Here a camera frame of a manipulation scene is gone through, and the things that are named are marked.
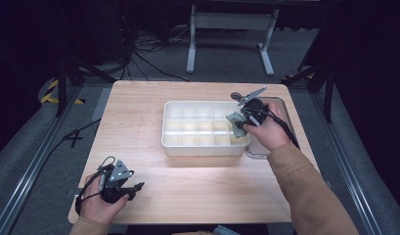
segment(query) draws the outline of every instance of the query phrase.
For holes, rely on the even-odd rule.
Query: hazard stripe tape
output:
[[[54,103],[58,104],[59,99],[51,98],[51,94],[53,93],[56,86],[59,84],[59,80],[54,78],[51,84],[48,86],[43,98],[41,98],[41,103]],[[75,100],[74,104],[76,105],[84,105],[86,103],[86,99],[77,99]]]

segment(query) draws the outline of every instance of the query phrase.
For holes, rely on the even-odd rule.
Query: person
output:
[[[268,105],[273,114],[285,119],[275,103]],[[349,214],[320,172],[290,143],[272,118],[267,117],[260,126],[245,125],[244,130],[271,152],[267,160],[289,202],[291,222],[297,234],[358,234]],[[95,181],[90,187],[92,192],[99,190],[98,180]],[[86,200],[70,234],[108,234],[109,225],[125,204],[125,198],[113,205],[97,196]]]

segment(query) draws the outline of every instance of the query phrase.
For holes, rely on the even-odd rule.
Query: light wood tabletop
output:
[[[289,113],[301,151],[318,168],[288,89],[281,84],[118,81],[111,90],[79,186],[108,156],[135,171],[124,186],[145,182],[114,220],[118,224],[290,222],[289,204],[266,160],[241,156],[169,157],[161,144],[169,101],[232,101],[267,86]],[[77,214],[72,204],[68,220]]]

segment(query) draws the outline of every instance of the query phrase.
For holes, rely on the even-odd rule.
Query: white storage box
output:
[[[162,145],[167,156],[238,156],[249,136],[236,138],[227,115],[237,102],[170,101],[165,104]]]

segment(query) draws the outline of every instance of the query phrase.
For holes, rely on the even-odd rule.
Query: brown sleeve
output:
[[[106,235],[109,233],[109,226],[102,223],[79,217],[71,228],[70,235]]]
[[[320,172],[294,145],[275,149],[268,161],[290,204],[297,234],[358,234]]]

